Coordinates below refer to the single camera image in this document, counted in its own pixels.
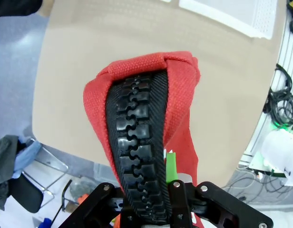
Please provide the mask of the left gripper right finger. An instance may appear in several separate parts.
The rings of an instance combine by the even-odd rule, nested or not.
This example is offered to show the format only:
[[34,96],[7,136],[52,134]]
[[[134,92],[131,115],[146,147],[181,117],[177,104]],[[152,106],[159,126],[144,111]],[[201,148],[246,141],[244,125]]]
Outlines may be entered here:
[[271,228],[273,220],[211,182],[194,186],[178,178],[176,154],[166,154],[166,183],[172,206],[170,227],[192,228],[192,217],[216,228]]

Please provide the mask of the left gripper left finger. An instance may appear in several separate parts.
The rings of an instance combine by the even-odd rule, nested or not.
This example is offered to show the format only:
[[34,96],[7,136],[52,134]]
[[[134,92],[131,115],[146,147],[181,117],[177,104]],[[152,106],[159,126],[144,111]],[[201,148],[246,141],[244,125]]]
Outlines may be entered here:
[[123,205],[124,193],[111,183],[99,184],[60,225],[61,228],[108,228]]

